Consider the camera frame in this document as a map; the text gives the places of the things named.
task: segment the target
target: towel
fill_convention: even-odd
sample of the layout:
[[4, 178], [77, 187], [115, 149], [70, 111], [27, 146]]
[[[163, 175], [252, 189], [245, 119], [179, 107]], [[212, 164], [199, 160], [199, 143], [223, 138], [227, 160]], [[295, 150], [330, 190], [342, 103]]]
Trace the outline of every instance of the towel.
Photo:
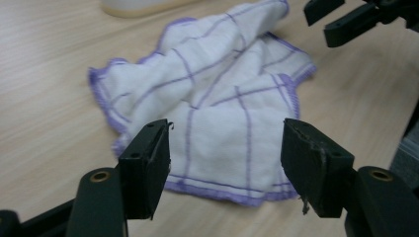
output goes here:
[[121, 58], [89, 71], [119, 156], [150, 121], [169, 119], [170, 191], [258, 206], [297, 193], [281, 166], [284, 118], [298, 118], [295, 88], [314, 70], [309, 56], [268, 30], [286, 0], [169, 24], [137, 63]]

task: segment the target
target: black plastic part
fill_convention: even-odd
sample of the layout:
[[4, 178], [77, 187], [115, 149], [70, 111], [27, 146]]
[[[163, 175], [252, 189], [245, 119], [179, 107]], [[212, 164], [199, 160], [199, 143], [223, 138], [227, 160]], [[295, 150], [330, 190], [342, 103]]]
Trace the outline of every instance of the black plastic part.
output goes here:
[[24, 236], [64, 236], [73, 200], [61, 204], [22, 224]]
[[395, 174], [363, 167], [354, 188], [373, 236], [419, 236], [419, 200]]
[[83, 176], [65, 236], [127, 236], [120, 190], [120, 175], [116, 169], [97, 169]]
[[377, 25], [380, 13], [374, 3], [368, 3], [355, 9], [324, 29], [327, 46], [337, 47], [360, 36]]
[[0, 210], [0, 236], [18, 236], [21, 223], [18, 214], [12, 210]]
[[304, 7], [305, 19], [313, 25], [345, 3], [345, 0], [310, 0]]
[[345, 219], [345, 232], [347, 237], [374, 237], [365, 219], [354, 218], [349, 213]]
[[120, 156], [119, 169], [128, 219], [153, 217], [169, 175], [170, 125], [166, 119], [149, 123]]
[[309, 123], [287, 118], [281, 162], [303, 200], [320, 217], [340, 217], [354, 156]]

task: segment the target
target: table surface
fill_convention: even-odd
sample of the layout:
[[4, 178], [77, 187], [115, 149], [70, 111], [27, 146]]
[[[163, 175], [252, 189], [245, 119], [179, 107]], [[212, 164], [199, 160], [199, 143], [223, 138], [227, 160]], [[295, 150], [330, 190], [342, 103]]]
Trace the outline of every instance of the table surface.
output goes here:
[[[74, 198], [79, 179], [117, 161], [111, 130], [88, 87], [87, 70], [112, 57], [135, 62], [164, 26], [219, 14], [240, 0], [207, 0], [141, 19], [104, 14], [98, 0], [0, 0], [0, 209], [21, 220]], [[291, 1], [273, 29], [308, 52], [318, 71], [302, 83], [301, 119], [356, 156], [355, 168], [388, 168], [419, 97], [419, 35], [404, 21], [379, 25], [328, 48], [325, 24], [361, 5], [352, 1], [313, 27]], [[341, 219], [303, 216], [298, 199], [257, 208], [164, 192], [155, 219], [128, 223], [130, 236], [345, 236]]]

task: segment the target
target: white container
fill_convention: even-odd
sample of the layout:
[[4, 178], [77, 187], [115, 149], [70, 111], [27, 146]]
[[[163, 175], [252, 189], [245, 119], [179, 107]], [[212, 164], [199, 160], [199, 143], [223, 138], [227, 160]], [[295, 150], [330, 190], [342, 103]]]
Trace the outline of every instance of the white container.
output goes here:
[[197, 1], [202, 0], [102, 0], [102, 9], [112, 16], [135, 18]]

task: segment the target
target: crumpled cloth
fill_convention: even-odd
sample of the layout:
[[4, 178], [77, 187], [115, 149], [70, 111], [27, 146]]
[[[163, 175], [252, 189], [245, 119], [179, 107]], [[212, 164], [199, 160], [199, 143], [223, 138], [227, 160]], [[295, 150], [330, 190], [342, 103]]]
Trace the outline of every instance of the crumpled cloth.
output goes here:
[[137, 63], [91, 68], [95, 98], [121, 134], [117, 156], [144, 125], [169, 119], [167, 190], [251, 206], [297, 196], [281, 166], [283, 121], [298, 118], [295, 88], [315, 67], [268, 33], [288, 8], [264, 0], [180, 19]]

